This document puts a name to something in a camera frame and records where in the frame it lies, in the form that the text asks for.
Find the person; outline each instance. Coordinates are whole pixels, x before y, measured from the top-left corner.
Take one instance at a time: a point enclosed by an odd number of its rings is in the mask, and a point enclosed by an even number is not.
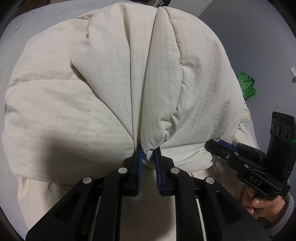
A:
[[[296,202],[290,194],[277,196],[271,201],[264,196],[256,196],[254,189],[246,185],[240,203],[262,223],[273,241],[291,240],[296,235]]]

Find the round metal joint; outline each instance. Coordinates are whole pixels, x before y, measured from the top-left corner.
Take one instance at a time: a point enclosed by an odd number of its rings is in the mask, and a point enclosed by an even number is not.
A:
[[[213,184],[213,183],[215,182],[215,179],[212,178],[212,177],[207,177],[207,178],[205,179],[205,181],[206,181],[208,184]]]
[[[128,170],[127,170],[125,167],[121,167],[121,168],[118,169],[118,172],[119,172],[120,174],[124,174],[124,173],[127,173]]]
[[[91,183],[92,178],[91,177],[85,177],[82,181],[83,181],[84,184],[89,184],[89,183]]]
[[[173,167],[171,170],[170,170],[171,173],[173,174],[178,174],[180,172],[180,169],[179,168],[176,168],[176,167]]]

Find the folded blanket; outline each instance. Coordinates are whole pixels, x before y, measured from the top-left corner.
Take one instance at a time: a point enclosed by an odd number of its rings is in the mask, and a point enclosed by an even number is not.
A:
[[[123,3],[30,39],[5,102],[13,173],[62,184],[105,176],[139,143],[147,159],[160,145],[187,172],[207,169],[204,143],[232,142],[244,107],[224,48],[202,21]]]

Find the green bag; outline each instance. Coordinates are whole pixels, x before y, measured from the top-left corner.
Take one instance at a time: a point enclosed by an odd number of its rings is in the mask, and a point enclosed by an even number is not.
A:
[[[239,81],[239,85],[242,89],[242,95],[244,99],[256,94],[256,90],[253,88],[255,80],[251,76],[248,76],[247,73],[240,73],[237,76],[237,80]]]

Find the wall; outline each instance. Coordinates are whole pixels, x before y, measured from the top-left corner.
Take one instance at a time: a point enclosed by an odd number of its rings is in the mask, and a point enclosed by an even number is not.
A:
[[[255,79],[257,93],[247,100],[257,143],[267,151],[271,114],[296,117],[296,38],[267,0],[214,0],[199,17],[219,37],[236,74]],[[290,193],[296,198],[296,168]]]

